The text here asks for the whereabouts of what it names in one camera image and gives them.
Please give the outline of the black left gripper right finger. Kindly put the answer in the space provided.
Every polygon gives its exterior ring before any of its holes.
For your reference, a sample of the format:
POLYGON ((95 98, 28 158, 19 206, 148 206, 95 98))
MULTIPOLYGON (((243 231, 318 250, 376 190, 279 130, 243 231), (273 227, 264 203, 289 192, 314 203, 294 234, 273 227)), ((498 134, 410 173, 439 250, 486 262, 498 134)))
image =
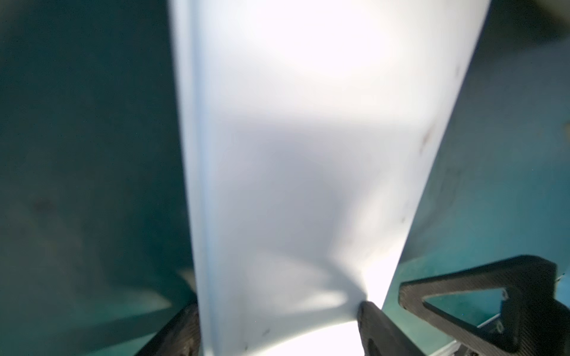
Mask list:
POLYGON ((357 322, 366 356, 425 356, 374 303, 363 301, 359 305, 357 322))

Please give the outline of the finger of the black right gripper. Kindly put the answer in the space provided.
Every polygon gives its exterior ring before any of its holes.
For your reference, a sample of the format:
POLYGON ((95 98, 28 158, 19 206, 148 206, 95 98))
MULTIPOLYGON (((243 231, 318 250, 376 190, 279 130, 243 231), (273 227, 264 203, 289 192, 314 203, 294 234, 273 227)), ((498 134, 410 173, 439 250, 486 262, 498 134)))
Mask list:
POLYGON ((555 263, 521 255, 402 283, 399 305, 479 355, 565 355, 569 310, 555 300, 555 263), (429 304, 427 299, 500 289, 503 332, 491 334, 429 304))

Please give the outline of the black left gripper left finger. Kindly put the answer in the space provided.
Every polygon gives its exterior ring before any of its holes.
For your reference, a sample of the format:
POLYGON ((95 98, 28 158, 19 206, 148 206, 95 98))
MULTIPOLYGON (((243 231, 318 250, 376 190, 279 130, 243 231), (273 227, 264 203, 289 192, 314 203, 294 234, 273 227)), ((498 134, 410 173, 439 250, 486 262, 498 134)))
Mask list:
POLYGON ((192 303, 183 308, 135 355, 200 355, 200 317, 198 305, 192 303))

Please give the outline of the white rounded pencil case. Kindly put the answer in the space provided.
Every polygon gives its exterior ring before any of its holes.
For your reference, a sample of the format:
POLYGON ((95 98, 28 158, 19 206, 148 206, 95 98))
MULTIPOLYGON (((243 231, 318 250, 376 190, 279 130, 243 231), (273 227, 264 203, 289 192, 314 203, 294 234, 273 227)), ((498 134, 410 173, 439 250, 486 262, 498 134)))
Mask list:
POLYGON ((205 355, 361 355, 488 1, 170 1, 205 355))

